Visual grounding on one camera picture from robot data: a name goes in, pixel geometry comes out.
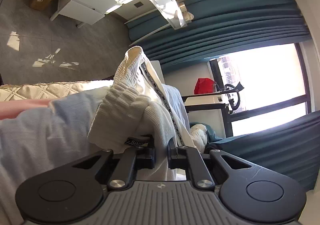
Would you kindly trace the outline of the right teal curtain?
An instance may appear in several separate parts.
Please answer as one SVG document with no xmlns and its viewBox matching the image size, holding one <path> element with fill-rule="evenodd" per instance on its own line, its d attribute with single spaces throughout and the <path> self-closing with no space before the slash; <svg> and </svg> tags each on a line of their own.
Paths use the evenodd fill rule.
<svg viewBox="0 0 320 225">
<path fill-rule="evenodd" d="M 219 149 L 314 189 L 319 173 L 319 111 L 267 130 L 227 138 L 211 126 L 204 152 Z"/>
</svg>

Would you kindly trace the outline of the cream zip-up jacket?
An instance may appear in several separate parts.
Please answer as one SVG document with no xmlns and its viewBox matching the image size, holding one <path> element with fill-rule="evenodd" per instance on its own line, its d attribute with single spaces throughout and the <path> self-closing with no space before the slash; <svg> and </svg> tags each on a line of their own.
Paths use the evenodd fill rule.
<svg viewBox="0 0 320 225">
<path fill-rule="evenodd" d="M 154 141 L 155 167 L 138 172 L 138 179 L 173 181 L 167 146 L 195 144 L 182 118 L 170 103 L 154 67 L 140 46 L 127 50 L 113 84 L 100 103 L 88 133 L 89 142 L 122 153 L 129 146 Z"/>
</svg>

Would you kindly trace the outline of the teal curtain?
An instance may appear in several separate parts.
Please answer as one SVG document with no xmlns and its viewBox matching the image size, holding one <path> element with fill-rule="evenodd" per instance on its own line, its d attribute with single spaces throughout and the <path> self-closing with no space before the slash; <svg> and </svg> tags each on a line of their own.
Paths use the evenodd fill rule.
<svg viewBox="0 0 320 225">
<path fill-rule="evenodd" d="M 187 0 L 194 18 L 181 29 L 159 12 L 127 24 L 129 38 L 164 73 L 227 53 L 300 43 L 311 33 L 295 0 Z"/>
<path fill-rule="evenodd" d="M 219 149 L 314 189 L 319 173 L 319 111 L 267 130 L 227 138 L 211 126 L 204 152 Z"/>
</svg>

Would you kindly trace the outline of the metal clothes rack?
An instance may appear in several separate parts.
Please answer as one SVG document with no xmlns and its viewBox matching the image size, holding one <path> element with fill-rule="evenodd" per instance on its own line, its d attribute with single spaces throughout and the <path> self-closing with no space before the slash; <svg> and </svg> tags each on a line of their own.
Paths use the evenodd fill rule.
<svg viewBox="0 0 320 225">
<path fill-rule="evenodd" d="M 198 110 L 226 109 L 231 114 L 240 107 L 240 91 L 244 87 L 239 82 L 236 86 L 225 84 L 224 88 L 209 94 L 183 96 L 182 100 L 187 112 Z"/>
</svg>

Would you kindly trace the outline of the white puffy comforter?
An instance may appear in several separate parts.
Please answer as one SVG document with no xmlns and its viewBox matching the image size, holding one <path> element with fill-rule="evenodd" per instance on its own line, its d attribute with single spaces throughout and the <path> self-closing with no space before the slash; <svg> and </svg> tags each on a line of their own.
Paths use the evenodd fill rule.
<svg viewBox="0 0 320 225">
<path fill-rule="evenodd" d="M 204 153 L 208 143 L 207 128 L 203 124 L 195 124 L 190 128 L 190 136 L 200 153 Z"/>
</svg>

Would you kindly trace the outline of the quilted beige mattress side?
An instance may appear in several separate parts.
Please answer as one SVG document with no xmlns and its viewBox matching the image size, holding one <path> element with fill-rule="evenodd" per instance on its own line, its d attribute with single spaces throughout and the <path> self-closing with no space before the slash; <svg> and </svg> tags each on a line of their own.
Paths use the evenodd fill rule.
<svg viewBox="0 0 320 225">
<path fill-rule="evenodd" d="M 59 99 L 78 92 L 110 87 L 113 80 L 2 85 L 1 102 Z"/>
</svg>

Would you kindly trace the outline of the left teal curtain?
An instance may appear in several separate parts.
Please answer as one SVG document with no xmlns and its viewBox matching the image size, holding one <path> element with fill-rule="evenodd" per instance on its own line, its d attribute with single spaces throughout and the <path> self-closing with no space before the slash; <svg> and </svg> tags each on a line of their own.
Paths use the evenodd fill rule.
<svg viewBox="0 0 320 225">
<path fill-rule="evenodd" d="M 187 0 L 194 18 L 181 29 L 159 12 L 127 24 L 129 38 L 164 73 L 227 53 L 300 43 L 311 33 L 295 0 Z"/>
</svg>

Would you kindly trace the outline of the red garment on rack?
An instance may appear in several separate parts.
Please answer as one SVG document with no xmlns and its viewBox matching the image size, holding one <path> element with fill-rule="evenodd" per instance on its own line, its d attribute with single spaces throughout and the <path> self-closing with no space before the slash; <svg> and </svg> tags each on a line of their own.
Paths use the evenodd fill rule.
<svg viewBox="0 0 320 225">
<path fill-rule="evenodd" d="M 194 94 L 211 94 L 215 91 L 216 82 L 210 78 L 199 78 L 194 88 Z"/>
</svg>

